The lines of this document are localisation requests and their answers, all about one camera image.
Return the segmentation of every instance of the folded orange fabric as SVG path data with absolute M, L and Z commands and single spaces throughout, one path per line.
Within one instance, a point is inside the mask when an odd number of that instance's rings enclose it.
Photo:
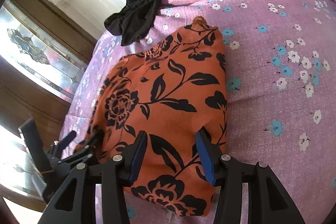
M 208 214 L 214 188 L 205 180 L 195 134 L 205 127 L 224 152 L 225 66 L 221 32 L 196 17 L 110 71 L 87 137 L 103 130 L 96 156 L 105 162 L 147 132 L 139 178 L 126 191 L 180 216 Z

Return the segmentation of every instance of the black garment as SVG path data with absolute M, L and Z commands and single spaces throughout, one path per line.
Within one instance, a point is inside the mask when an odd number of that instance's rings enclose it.
M 106 30 L 122 35 L 121 45 L 127 46 L 144 38 L 153 26 L 161 0 L 126 0 L 126 6 L 104 22 Z

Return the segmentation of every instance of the window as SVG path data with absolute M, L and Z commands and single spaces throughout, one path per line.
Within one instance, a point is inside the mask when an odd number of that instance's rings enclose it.
M 72 102 L 87 65 L 9 0 L 0 9 L 0 54 L 35 83 Z

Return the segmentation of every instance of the purple floral bedsheet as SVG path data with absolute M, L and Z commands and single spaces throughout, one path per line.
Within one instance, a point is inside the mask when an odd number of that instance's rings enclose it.
M 120 37 L 102 35 L 60 134 L 78 134 L 63 156 L 83 139 L 114 64 L 201 15 L 219 26 L 226 45 L 227 152 L 266 161 L 306 223 L 321 224 L 336 203 L 335 0 L 164 0 L 163 7 L 140 43 L 121 47 Z M 96 200 L 101 222 L 99 194 Z M 216 207 L 207 217 L 178 217 L 130 195 L 126 202 L 131 223 L 212 223 Z

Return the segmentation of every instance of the silver screw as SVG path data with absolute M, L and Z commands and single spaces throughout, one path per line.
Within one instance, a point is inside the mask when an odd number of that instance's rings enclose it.
M 122 155 L 115 155 L 114 157 L 113 157 L 113 160 L 114 161 L 121 161 L 123 159 L 123 156 Z
M 266 163 L 266 162 L 264 162 L 264 161 L 260 161 L 259 162 L 259 166 L 261 167 L 261 168 L 266 168 L 267 166 L 268 166 L 268 164 Z
M 224 154 L 221 156 L 221 159 L 224 160 L 224 161 L 229 161 L 231 159 L 231 156 L 228 155 L 228 154 Z
M 80 164 L 77 164 L 76 168 L 77 168 L 78 170 L 82 170 L 82 169 L 85 168 L 85 166 L 86 166 L 86 164 L 83 163 L 83 162 L 81 162 Z

